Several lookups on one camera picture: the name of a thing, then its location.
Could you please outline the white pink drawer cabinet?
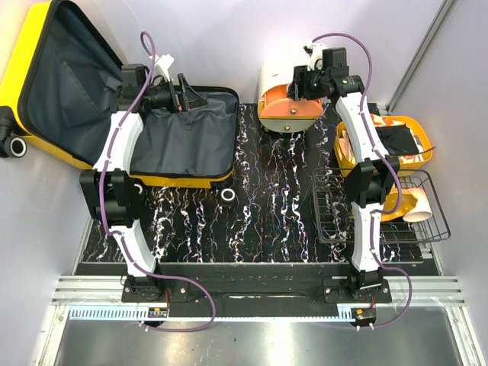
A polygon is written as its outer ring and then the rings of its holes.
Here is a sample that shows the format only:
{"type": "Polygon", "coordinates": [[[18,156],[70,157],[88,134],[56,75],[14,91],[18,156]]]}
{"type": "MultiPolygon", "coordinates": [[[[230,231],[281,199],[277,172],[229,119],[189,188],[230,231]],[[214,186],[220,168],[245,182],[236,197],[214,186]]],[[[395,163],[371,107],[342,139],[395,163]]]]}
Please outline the white pink drawer cabinet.
{"type": "Polygon", "coordinates": [[[295,101],[287,96],[294,66],[268,59],[258,78],[258,118],[266,131],[296,133],[306,131],[323,115],[320,99],[295,101]]]}

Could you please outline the floral orange pouch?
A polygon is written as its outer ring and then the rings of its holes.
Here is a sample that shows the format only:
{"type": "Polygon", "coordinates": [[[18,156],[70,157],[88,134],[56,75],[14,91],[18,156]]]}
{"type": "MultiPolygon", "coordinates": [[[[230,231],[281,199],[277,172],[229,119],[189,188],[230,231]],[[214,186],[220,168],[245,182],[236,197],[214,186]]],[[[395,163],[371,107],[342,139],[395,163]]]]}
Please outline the floral orange pouch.
{"type": "MultiPolygon", "coordinates": [[[[396,119],[394,117],[381,117],[375,114],[371,114],[371,118],[375,127],[407,125],[412,135],[414,136],[416,144],[419,147],[420,151],[424,150],[419,136],[413,131],[413,129],[407,124],[407,122],[396,119]]],[[[353,153],[351,140],[348,136],[348,131],[345,129],[345,124],[343,122],[339,124],[338,130],[336,131],[335,144],[335,156],[338,162],[342,163],[343,165],[349,164],[353,168],[355,166],[355,156],[353,153]]],[[[401,164],[413,164],[424,161],[422,155],[400,156],[398,158],[401,164]]]]}

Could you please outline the yellow plastic basket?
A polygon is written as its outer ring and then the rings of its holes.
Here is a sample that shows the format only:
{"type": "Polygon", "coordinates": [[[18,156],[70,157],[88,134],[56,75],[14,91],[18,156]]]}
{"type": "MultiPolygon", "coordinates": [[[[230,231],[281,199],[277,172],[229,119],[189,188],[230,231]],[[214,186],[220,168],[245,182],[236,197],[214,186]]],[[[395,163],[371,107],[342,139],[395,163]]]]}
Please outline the yellow plastic basket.
{"type": "MultiPolygon", "coordinates": [[[[384,116],[371,114],[380,141],[391,156],[400,161],[399,176],[417,170],[433,155],[433,147],[419,122],[407,116],[384,116]]],[[[342,176],[346,176],[355,167],[355,157],[345,128],[340,122],[335,130],[335,157],[342,176]]]]}

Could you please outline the black drawstring pouch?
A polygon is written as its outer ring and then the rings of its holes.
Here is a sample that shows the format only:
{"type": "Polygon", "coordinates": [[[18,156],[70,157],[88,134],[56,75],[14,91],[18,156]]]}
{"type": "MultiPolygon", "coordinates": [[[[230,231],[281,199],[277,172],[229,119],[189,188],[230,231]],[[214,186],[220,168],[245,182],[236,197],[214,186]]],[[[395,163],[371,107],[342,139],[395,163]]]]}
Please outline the black drawstring pouch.
{"type": "Polygon", "coordinates": [[[420,151],[407,125],[375,127],[377,135],[389,156],[416,156],[432,151],[435,147],[420,151]]]}

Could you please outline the yellow Pikachu suitcase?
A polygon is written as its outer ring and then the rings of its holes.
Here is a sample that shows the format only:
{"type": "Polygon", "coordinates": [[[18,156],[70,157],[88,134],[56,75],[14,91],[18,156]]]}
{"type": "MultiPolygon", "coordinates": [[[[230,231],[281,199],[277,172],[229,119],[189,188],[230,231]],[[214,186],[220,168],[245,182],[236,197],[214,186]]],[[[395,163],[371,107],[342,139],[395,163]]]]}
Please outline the yellow Pikachu suitcase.
{"type": "MultiPolygon", "coordinates": [[[[75,2],[30,6],[1,82],[2,158],[21,158],[34,145],[91,169],[108,137],[123,66],[75,2]]],[[[191,87],[208,105],[151,111],[130,175],[142,185],[213,189],[231,205],[239,97],[230,88],[191,87]]]]}

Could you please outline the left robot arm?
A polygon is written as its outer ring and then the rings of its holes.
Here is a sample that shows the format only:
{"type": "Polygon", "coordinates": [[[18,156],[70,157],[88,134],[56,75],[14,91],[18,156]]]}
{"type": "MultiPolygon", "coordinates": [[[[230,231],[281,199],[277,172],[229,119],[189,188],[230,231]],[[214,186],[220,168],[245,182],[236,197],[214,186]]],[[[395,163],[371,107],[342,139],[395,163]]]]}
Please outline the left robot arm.
{"type": "Polygon", "coordinates": [[[170,292],[143,235],[143,186],[130,177],[131,160],[151,111],[165,108],[170,113],[186,112],[207,105],[207,101],[183,74],[178,74],[178,86],[141,64],[123,66],[121,75],[101,155],[92,169],[81,173],[79,181],[91,217],[102,223],[126,260],[125,300],[167,300],[170,292]]]}

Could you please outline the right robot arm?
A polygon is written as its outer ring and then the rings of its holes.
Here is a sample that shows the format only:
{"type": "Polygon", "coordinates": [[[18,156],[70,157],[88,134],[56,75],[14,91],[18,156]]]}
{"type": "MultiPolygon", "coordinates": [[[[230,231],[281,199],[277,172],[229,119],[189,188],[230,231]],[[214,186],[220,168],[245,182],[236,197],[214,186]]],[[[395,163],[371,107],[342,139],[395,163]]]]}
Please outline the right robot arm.
{"type": "Polygon", "coordinates": [[[390,156],[377,134],[367,106],[367,85],[360,76],[350,75],[345,48],[312,43],[304,49],[310,61],[294,68],[287,96],[295,101],[327,98],[345,124],[355,158],[354,168],[344,179],[355,220],[346,293],[360,303],[383,284],[380,219],[387,195],[400,183],[400,161],[390,156]]]}

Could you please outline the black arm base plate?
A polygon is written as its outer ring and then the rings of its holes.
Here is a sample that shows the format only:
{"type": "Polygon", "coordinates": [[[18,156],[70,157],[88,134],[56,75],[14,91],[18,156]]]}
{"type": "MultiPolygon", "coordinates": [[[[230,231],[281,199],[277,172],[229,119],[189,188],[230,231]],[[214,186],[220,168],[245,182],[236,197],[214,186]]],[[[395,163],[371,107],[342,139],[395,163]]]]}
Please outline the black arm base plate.
{"type": "Polygon", "coordinates": [[[156,266],[156,274],[123,276],[124,291],[161,293],[170,288],[177,297],[178,286],[189,278],[203,285],[215,297],[290,296],[320,300],[325,303],[391,303],[386,278],[373,273],[371,287],[360,289],[350,264],[176,264],[156,266]]]}

